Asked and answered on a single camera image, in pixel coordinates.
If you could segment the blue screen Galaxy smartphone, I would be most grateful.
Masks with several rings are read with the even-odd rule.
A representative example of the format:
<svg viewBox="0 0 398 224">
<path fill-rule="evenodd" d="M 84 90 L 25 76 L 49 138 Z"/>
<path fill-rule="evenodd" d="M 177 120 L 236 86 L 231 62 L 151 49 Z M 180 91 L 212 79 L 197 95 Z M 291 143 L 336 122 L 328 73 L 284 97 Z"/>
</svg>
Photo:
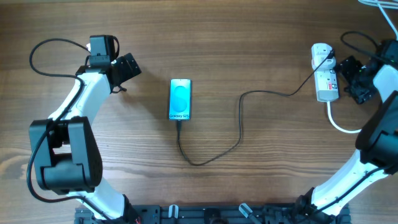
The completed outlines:
<svg viewBox="0 0 398 224">
<path fill-rule="evenodd" d="M 189 120 L 191 118 L 192 81 L 171 79 L 169 99 L 169 119 Z"/>
</svg>

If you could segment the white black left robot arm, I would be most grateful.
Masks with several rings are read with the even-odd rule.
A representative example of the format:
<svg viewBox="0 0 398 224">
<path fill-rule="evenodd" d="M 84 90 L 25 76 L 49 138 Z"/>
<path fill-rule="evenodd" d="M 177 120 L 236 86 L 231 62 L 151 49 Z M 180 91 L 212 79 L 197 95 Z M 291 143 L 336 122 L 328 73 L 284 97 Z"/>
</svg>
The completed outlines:
<svg viewBox="0 0 398 224">
<path fill-rule="evenodd" d="M 92 35 L 89 54 L 71 75 L 75 84 L 60 107 L 29 127 L 32 154 L 26 181 L 30 194 L 45 203 L 77 200 L 96 223 L 140 223 L 128 198 L 103 177 L 103 162 L 91 125 L 115 88 L 139 75 L 132 54 L 121 56 L 113 35 Z"/>
</svg>

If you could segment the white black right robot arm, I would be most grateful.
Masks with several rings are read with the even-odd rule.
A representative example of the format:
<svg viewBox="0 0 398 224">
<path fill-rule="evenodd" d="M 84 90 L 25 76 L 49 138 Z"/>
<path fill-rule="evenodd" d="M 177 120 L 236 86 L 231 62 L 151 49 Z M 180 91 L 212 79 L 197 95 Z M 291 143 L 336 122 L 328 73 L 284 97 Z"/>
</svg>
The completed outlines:
<svg viewBox="0 0 398 224">
<path fill-rule="evenodd" d="M 290 212 L 297 223 L 331 223 L 361 191 L 397 173 L 397 41 L 383 40 L 373 57 L 382 62 L 373 77 L 382 105 L 362 127 L 347 163 L 297 199 Z"/>
</svg>

